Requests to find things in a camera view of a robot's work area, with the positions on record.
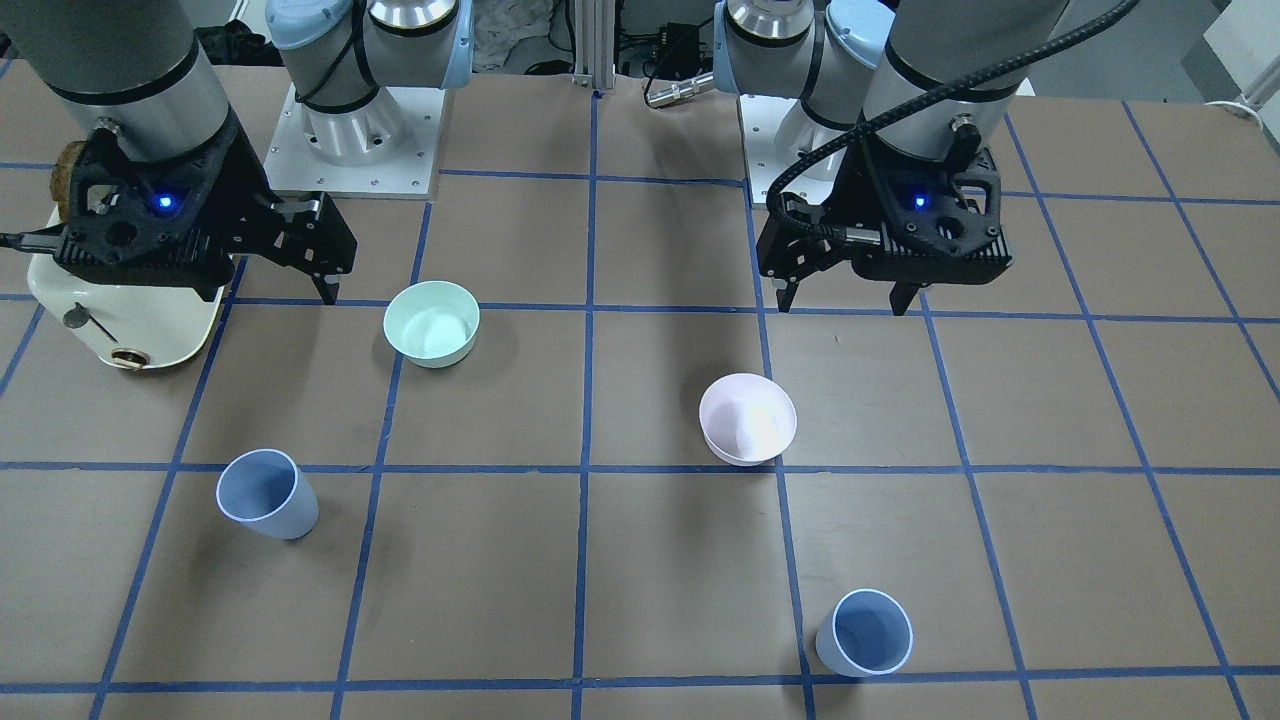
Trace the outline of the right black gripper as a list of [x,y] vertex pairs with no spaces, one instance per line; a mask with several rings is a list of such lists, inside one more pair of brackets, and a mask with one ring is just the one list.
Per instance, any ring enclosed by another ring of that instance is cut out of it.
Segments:
[[129,159],[122,132],[99,127],[84,141],[69,182],[69,217],[54,261],[95,284],[193,290],[228,284],[238,255],[306,274],[334,306],[358,242],[325,193],[287,201],[266,173],[238,117],[228,111],[211,138],[161,161]]

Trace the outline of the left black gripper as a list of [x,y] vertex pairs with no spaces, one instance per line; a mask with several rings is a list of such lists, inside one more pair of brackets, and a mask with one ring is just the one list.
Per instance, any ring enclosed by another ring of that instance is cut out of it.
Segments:
[[781,196],[756,263],[774,281],[780,313],[800,282],[846,263],[867,281],[891,282],[890,310],[904,316],[923,284],[988,284],[1012,265],[1000,213],[1000,173],[986,137],[966,118],[943,133],[938,161],[892,149],[874,133],[845,150],[827,200]]

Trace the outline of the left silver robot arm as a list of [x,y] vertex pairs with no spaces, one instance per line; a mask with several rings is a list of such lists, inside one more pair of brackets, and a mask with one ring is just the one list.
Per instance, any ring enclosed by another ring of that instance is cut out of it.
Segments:
[[760,275],[781,311],[808,277],[847,265],[890,282],[904,314],[932,284],[988,284],[1014,261],[989,149],[1025,69],[983,79],[820,158],[855,126],[974,70],[1048,41],[1065,1],[719,1],[713,73],[727,94],[783,97],[780,168],[829,183],[790,181],[756,241]]

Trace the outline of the blue cup near right arm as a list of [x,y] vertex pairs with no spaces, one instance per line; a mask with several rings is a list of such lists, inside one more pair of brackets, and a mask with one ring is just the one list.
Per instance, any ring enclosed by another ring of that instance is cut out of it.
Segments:
[[319,519],[308,478],[278,448],[256,448],[230,461],[218,478],[215,502],[232,521],[280,541],[307,536]]

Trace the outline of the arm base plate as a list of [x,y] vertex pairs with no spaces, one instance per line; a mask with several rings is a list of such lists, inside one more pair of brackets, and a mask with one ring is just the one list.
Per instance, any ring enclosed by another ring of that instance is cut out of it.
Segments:
[[[806,99],[741,95],[739,109],[742,147],[753,205],[765,209],[767,191],[783,170],[840,137],[849,129],[845,126],[861,122],[865,95],[867,91],[859,88],[815,90]],[[902,165],[908,160],[909,156],[896,152],[896,149],[881,140],[877,135],[861,138],[868,149],[874,149],[870,156],[883,163],[881,169],[893,167],[890,163]],[[836,190],[849,190],[846,186],[852,179],[837,179],[844,155],[845,151],[841,150],[819,160],[790,183],[786,191],[804,202],[820,206]]]
[[264,168],[282,195],[428,200],[448,94],[381,88],[353,111],[325,114],[288,97]]

